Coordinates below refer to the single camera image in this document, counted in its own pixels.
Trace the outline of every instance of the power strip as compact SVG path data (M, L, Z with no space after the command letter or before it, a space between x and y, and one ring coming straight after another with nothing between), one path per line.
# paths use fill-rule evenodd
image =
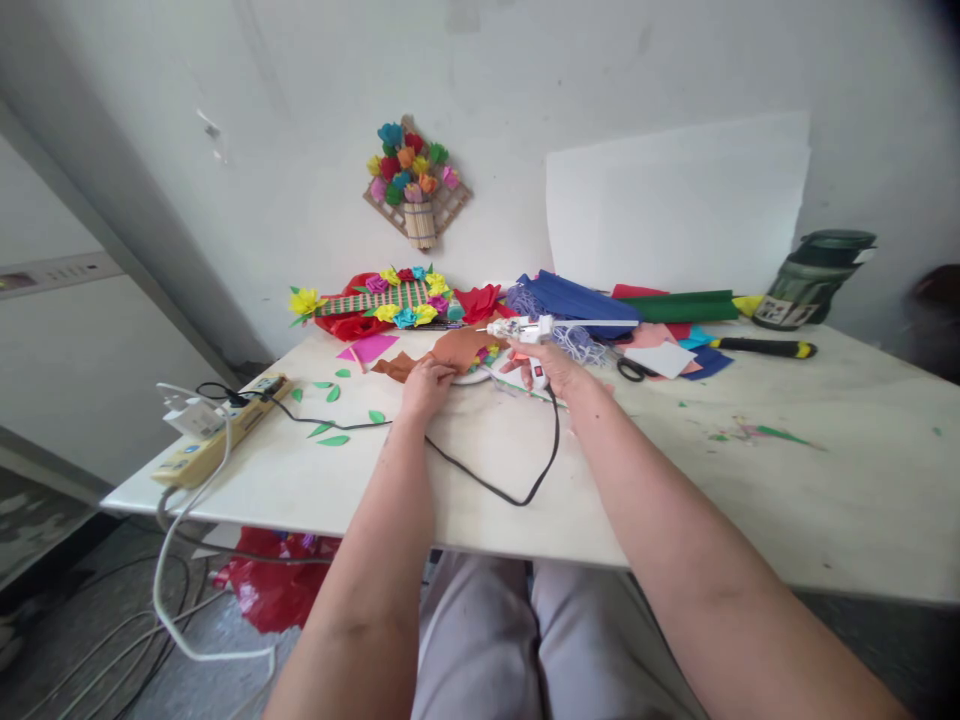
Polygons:
M293 383L287 376L278 373L264 375L250 391L272 395L279 400L293 388ZM236 448L249 435L268 412L273 410L273 403L262 397L251 397L246 407L231 407L229 401L224 402L223 408L229 412L233 448ZM164 460L150 477L161 485L192 490L210 477L217 465L223 460L226 450L227 431L221 427L206 440L184 440L184 445L173 455Z

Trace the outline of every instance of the hand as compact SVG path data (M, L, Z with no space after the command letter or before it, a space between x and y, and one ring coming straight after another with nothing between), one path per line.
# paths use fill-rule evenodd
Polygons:
M403 404L399 417L426 423L447 400L450 383L457 375L452 367L426 357L410 371L403 386Z
M547 342L542 345L533 343L522 343L519 340L510 341L510 347L513 348L513 354L522 353L535 357L543 365L550 380L550 387L557 397L569 399L571 390L574 387L590 382L593 376L586 370L577 365L569 355L561 350L555 343ZM510 372L520 368L523 375L523 384L527 390L533 389L533 371L530 368L529 360L511 359L501 368L501 372Z

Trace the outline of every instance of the white power adapter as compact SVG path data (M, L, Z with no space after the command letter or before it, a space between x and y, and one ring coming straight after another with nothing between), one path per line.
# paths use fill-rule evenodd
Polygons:
M223 427L224 419L200 398L169 395L163 404L170 410L164 421L192 440L206 440Z

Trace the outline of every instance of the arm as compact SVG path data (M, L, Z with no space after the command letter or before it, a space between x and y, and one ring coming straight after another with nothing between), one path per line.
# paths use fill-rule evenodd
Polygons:
M592 375L555 346L514 348L567 402L617 540L711 717L909 717Z
M420 581L434 537L424 433L454 370L417 365L264 718L409 717Z

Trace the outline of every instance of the red plastic bag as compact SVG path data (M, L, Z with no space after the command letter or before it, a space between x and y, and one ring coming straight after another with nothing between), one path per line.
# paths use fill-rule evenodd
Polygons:
M257 555L327 560L339 547L339 538L250 527L241 529L237 543L237 550ZM294 625L303 628L329 569L328 564L279 565L235 557L213 584L232 586L243 616L261 633L283 632Z

